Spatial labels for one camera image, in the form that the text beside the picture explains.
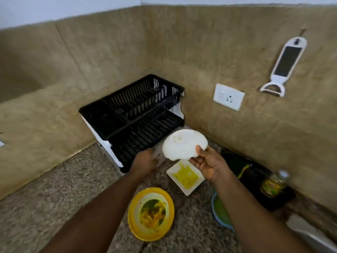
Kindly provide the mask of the person's right forearm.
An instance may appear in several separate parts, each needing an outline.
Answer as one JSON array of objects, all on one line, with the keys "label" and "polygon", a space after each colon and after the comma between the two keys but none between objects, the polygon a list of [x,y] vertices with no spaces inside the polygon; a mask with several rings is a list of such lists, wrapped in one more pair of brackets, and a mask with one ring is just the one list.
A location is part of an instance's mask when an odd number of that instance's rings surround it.
[{"label": "person's right forearm", "polygon": [[230,170],[213,174],[211,181],[245,253],[314,253],[263,208]]}]

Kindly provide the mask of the person's left hand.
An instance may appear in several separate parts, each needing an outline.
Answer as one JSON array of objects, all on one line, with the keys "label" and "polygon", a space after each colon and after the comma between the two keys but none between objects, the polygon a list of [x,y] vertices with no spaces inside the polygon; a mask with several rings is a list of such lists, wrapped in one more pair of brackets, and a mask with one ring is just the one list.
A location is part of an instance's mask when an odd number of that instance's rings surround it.
[{"label": "person's left hand", "polygon": [[152,174],[158,164],[158,159],[155,158],[153,154],[154,151],[152,148],[148,148],[137,153],[129,173],[139,179],[145,179]]}]

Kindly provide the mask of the white sink edge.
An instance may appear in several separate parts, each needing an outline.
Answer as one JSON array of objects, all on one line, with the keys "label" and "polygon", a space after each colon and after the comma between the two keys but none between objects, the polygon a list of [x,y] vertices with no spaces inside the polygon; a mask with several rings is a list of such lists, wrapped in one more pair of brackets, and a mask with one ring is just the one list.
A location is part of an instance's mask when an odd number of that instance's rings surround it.
[{"label": "white sink edge", "polygon": [[286,224],[301,236],[315,253],[337,253],[337,244],[297,214],[290,215]]}]

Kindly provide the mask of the black plastic dish rack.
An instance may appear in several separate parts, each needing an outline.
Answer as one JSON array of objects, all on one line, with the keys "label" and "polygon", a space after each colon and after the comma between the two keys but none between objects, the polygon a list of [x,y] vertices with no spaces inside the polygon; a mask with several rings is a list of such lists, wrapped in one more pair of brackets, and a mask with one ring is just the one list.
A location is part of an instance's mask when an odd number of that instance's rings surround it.
[{"label": "black plastic dish rack", "polygon": [[138,152],[154,147],[184,126],[184,115],[178,114],[184,90],[149,74],[78,112],[120,172],[126,174]]}]

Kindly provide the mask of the round white plate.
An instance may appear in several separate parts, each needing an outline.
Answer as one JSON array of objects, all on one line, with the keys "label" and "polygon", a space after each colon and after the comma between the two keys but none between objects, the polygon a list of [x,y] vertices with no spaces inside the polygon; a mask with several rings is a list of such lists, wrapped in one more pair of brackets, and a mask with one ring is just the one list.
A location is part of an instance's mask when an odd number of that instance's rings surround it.
[{"label": "round white plate", "polygon": [[197,157],[196,146],[203,150],[208,146],[207,138],[200,132],[192,129],[181,129],[170,134],[162,145],[164,156],[171,161],[188,160]]}]

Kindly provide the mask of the blue green bowl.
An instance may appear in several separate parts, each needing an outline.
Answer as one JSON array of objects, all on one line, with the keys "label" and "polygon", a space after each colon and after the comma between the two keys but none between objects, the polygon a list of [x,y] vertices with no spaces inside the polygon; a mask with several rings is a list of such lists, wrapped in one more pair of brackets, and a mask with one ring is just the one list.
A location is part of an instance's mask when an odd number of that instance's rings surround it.
[{"label": "blue green bowl", "polygon": [[214,195],[212,196],[211,206],[213,216],[215,220],[218,222],[218,224],[234,231],[234,228],[230,221],[230,217],[217,193],[214,193]]}]

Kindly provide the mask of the yellow round plate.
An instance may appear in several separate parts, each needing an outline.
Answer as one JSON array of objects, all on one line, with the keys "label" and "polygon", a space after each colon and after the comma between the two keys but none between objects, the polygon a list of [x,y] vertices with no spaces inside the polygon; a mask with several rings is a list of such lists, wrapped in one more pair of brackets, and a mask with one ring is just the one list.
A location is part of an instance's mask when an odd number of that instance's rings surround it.
[{"label": "yellow round plate", "polygon": [[171,229],[175,217],[174,203],[163,189],[149,187],[133,198],[127,217],[136,238],[145,242],[156,241]]}]

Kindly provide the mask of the glass jar with label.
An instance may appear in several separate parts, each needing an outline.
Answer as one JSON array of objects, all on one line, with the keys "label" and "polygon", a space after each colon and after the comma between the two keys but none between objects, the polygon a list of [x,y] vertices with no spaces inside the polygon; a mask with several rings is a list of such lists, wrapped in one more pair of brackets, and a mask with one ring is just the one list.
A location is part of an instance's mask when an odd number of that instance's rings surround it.
[{"label": "glass jar with label", "polygon": [[278,170],[268,176],[260,185],[260,191],[269,198],[275,198],[288,187],[290,175],[286,170]]}]

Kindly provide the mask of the white wall socket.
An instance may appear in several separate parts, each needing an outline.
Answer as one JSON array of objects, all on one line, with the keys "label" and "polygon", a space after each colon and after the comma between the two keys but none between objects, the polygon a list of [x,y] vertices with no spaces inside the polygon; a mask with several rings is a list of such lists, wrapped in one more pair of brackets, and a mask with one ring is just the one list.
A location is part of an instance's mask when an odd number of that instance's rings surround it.
[{"label": "white wall socket", "polygon": [[216,84],[213,100],[223,106],[239,111],[245,93],[222,84]]}]

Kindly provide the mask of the square white plate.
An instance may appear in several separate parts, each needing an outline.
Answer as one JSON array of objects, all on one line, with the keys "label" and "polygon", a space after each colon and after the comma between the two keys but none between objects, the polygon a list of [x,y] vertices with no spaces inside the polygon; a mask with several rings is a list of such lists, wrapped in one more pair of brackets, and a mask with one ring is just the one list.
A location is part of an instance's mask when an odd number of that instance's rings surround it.
[{"label": "square white plate", "polygon": [[188,160],[179,160],[166,171],[166,174],[186,196],[191,195],[191,193],[205,181],[200,170]]}]

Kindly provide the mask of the black tray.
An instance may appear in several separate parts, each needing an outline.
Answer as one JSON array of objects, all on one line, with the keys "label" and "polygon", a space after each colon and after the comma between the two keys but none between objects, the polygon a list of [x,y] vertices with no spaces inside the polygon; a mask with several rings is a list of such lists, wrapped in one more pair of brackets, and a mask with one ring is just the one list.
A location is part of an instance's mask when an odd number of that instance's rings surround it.
[{"label": "black tray", "polygon": [[267,210],[277,210],[296,197],[294,190],[289,186],[285,187],[275,197],[267,196],[261,191],[260,187],[263,181],[272,174],[269,169],[225,148],[221,149],[220,154],[226,161],[229,169]]}]

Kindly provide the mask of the white handheld grater peeler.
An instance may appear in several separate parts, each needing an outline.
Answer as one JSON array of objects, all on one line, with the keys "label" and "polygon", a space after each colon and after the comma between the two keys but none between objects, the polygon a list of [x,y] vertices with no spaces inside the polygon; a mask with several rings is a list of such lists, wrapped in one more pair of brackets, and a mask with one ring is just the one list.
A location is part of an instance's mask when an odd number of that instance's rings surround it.
[{"label": "white handheld grater peeler", "polygon": [[270,81],[260,88],[260,92],[284,97],[284,84],[289,80],[297,63],[307,47],[304,37],[294,37],[285,43],[270,75]]}]

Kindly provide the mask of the person's right hand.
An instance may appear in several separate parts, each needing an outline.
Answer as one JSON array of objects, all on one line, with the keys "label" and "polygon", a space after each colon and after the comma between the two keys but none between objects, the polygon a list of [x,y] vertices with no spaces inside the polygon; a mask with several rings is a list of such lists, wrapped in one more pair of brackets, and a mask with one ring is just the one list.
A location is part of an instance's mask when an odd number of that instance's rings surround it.
[{"label": "person's right hand", "polygon": [[189,162],[200,170],[205,179],[213,184],[227,181],[230,177],[233,177],[226,161],[210,146],[207,158],[201,158],[197,155],[197,157],[190,158]]}]

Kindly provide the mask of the person's left forearm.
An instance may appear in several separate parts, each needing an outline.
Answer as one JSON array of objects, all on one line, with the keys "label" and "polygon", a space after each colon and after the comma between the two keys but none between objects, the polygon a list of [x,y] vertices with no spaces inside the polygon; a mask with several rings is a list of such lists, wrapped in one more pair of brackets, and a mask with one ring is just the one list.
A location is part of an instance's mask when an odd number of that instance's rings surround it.
[{"label": "person's left forearm", "polygon": [[130,170],[82,207],[39,253],[106,253],[137,187],[154,170]]}]

